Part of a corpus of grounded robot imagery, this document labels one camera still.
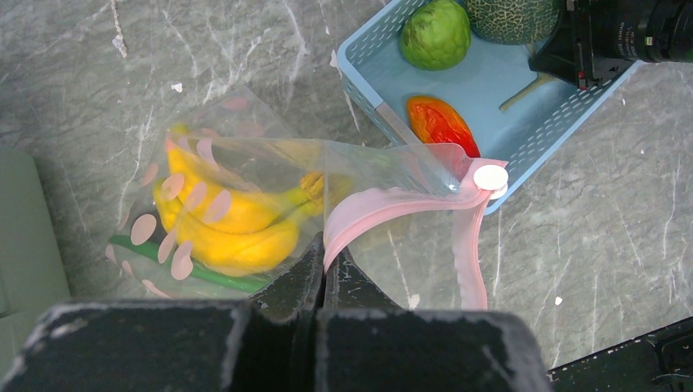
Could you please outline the clear zip top bag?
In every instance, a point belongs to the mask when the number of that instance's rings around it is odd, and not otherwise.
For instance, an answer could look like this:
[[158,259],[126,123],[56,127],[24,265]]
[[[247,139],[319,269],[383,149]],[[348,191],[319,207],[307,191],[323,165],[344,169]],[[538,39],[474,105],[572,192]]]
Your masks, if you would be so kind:
[[312,240],[328,269],[340,252],[390,240],[417,264],[425,236],[440,234],[460,307],[485,310],[479,232],[507,184],[505,162],[456,144],[302,138],[238,87],[166,125],[105,254],[157,296],[238,298],[287,272]]

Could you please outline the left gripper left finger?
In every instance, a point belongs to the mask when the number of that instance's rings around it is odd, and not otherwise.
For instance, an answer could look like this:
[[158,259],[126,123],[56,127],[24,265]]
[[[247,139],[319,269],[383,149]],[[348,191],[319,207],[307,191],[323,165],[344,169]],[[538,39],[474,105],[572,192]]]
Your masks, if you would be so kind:
[[242,300],[71,301],[37,322],[4,391],[310,391],[324,289],[317,234]]

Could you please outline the green chili pepper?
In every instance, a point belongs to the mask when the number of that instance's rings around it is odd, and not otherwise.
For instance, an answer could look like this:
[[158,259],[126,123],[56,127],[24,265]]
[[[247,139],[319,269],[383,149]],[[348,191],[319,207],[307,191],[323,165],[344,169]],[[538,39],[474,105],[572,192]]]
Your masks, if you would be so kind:
[[[152,261],[158,260],[158,244],[144,242],[141,245],[134,245],[131,239],[125,235],[113,235],[109,238],[109,243],[124,247],[131,252],[135,252]],[[193,278],[201,279],[209,283],[214,283],[223,287],[228,287],[237,291],[253,293],[265,287],[269,279],[260,275],[246,275],[242,277],[230,277],[202,266],[199,262],[193,261],[191,271]]]

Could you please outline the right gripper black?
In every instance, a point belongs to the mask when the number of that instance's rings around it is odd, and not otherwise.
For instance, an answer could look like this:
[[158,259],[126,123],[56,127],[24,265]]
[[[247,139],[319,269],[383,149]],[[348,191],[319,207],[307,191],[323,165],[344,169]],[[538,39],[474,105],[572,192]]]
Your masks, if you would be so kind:
[[580,90],[604,85],[638,60],[692,61],[690,1],[563,1],[560,10],[529,66]]

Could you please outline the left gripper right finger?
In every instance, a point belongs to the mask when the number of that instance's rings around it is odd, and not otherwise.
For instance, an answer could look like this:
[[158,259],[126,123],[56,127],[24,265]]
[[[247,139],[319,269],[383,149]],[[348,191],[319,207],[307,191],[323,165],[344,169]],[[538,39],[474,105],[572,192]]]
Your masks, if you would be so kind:
[[516,315],[404,310],[343,250],[316,315],[318,391],[549,391],[539,344]]

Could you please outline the light blue plastic basket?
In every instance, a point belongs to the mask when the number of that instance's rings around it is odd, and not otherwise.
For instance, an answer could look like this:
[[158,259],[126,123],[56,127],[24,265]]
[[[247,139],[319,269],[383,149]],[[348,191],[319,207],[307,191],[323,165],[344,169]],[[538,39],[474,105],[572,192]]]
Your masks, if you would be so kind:
[[534,81],[523,46],[472,40],[466,58],[451,69],[429,72],[409,64],[400,47],[405,21],[419,1],[393,1],[338,48],[345,93],[396,146],[414,145],[405,102],[411,96],[439,98],[471,128],[485,158],[503,160],[508,188],[517,190],[637,69],[625,65],[609,81],[581,91],[548,82],[509,109],[501,104]]

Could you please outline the yellow banana bunch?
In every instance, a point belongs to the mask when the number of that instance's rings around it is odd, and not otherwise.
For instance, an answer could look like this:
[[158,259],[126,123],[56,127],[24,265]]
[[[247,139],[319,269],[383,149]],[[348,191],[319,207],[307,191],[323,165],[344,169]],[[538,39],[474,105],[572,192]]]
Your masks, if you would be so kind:
[[309,171],[280,193],[225,187],[205,173],[201,156],[181,147],[190,134],[182,123],[170,127],[168,169],[177,185],[158,181],[154,204],[176,244],[190,243],[192,258],[228,276],[273,270],[296,249],[304,224],[325,206],[335,207],[353,186],[350,176]]

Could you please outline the green netted melon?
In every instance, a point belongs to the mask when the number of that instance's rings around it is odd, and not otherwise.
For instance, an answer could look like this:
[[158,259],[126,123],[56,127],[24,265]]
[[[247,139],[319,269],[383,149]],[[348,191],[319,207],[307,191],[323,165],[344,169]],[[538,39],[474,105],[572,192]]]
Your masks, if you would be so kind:
[[462,5],[475,35],[503,45],[549,37],[561,15],[560,2],[553,0],[467,0]]

